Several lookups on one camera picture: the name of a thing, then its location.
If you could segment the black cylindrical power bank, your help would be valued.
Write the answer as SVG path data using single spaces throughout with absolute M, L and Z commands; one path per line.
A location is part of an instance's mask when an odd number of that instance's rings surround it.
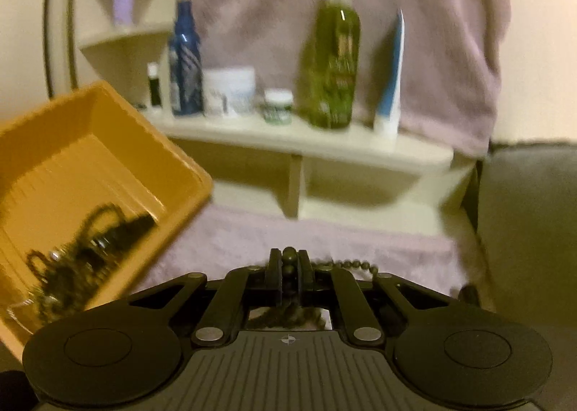
M 467 284 L 460 288 L 458 300 L 460 302 L 466 303 L 467 305 L 473 305 L 477 307 L 480 307 L 481 305 L 478 289 L 472 284 Z

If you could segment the white corner shelf unit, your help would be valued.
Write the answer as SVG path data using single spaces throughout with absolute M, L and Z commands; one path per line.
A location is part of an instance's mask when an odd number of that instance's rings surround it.
M 135 0 L 133 24 L 114 24 L 113 0 L 75 0 L 75 62 L 80 84 L 109 82 L 146 104 L 146 67 L 169 79 L 168 38 L 177 0 Z M 154 124 L 215 181 L 223 205 L 375 230 L 467 238 L 474 233 L 463 196 L 474 164 L 452 146 L 403 131 L 372 130 L 389 63 L 400 0 L 354 0 L 361 17 L 361 67 L 349 128 L 312 127 L 301 67 L 321 0 L 192 0 L 207 69 L 253 67 L 258 88 L 295 95 L 289 124 L 252 112 L 236 118 L 154 116 Z

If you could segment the grey-green cushion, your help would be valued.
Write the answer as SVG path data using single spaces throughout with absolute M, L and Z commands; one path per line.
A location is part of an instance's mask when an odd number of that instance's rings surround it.
M 477 233 L 498 312 L 530 324 L 575 326 L 575 145 L 494 151 L 482 165 Z

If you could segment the white cream jar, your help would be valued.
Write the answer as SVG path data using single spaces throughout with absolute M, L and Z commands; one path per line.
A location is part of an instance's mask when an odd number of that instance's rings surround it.
M 207 117 L 236 118 L 253 110 L 256 74 L 253 67 L 204 69 L 203 113 Z

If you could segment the small green-label jar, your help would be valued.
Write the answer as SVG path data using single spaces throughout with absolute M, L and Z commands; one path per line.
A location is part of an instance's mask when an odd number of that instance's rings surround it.
M 267 88 L 264 91 L 262 113 L 268 124 L 289 124 L 294 105 L 294 94 L 285 88 Z

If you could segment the orange plastic tray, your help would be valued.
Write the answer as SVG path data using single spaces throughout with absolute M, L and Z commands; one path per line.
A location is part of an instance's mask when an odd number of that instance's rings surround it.
M 73 239 L 96 208 L 157 222 L 88 303 L 126 295 L 206 203 L 210 175 L 108 83 L 60 96 L 1 125 L 1 341 L 21 357 L 41 323 L 19 302 L 39 285 L 32 250 Z

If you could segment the green olive spray bottle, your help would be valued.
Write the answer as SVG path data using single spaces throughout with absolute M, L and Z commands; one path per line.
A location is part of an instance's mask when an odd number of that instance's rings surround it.
M 353 0 L 321 0 L 301 67 L 304 111 L 312 126 L 349 127 L 360 40 L 361 20 Z

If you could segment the black wrist watch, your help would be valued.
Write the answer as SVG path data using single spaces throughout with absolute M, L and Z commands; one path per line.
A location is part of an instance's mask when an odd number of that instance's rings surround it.
M 112 215 L 114 222 L 94 231 L 96 223 L 104 216 Z M 72 242 L 72 258 L 89 265 L 93 271 L 118 264 L 157 223 L 150 214 L 128 218 L 119 205 L 107 204 L 97 207 L 84 219 Z

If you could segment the black white lip balm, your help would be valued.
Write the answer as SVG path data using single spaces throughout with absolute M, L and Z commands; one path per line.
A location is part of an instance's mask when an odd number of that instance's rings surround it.
M 160 84 L 158 77 L 158 63 L 150 62 L 147 64 L 147 80 L 149 81 L 149 90 L 151 98 L 151 107 L 160 109 L 162 106 L 160 96 Z

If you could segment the blue white tube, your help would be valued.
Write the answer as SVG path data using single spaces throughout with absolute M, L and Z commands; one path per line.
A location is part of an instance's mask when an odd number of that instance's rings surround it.
M 395 139 L 399 132 L 405 32 L 404 13 L 399 9 L 392 43 L 391 68 L 374 117 L 374 131 L 389 139 Z

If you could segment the blue spray bottle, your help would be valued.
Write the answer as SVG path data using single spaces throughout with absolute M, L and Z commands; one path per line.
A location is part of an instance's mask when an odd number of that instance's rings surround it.
M 174 116 L 202 113 L 202 61 L 192 0 L 178 0 L 168 43 L 170 105 Z

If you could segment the white round mirror frame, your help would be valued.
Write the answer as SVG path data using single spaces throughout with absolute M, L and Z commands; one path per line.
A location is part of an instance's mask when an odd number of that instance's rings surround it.
M 50 99 L 78 87 L 74 7 L 75 0 L 43 0 L 43 61 Z

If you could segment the mauve fuzzy mat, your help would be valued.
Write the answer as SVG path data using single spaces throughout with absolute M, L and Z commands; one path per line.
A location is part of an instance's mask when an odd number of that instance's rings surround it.
M 313 261 L 358 259 L 445 295 L 470 281 L 457 242 L 436 236 L 356 229 L 328 222 L 206 206 L 131 289 L 142 291 L 189 272 L 210 280 L 267 262 L 273 248 L 305 250 Z

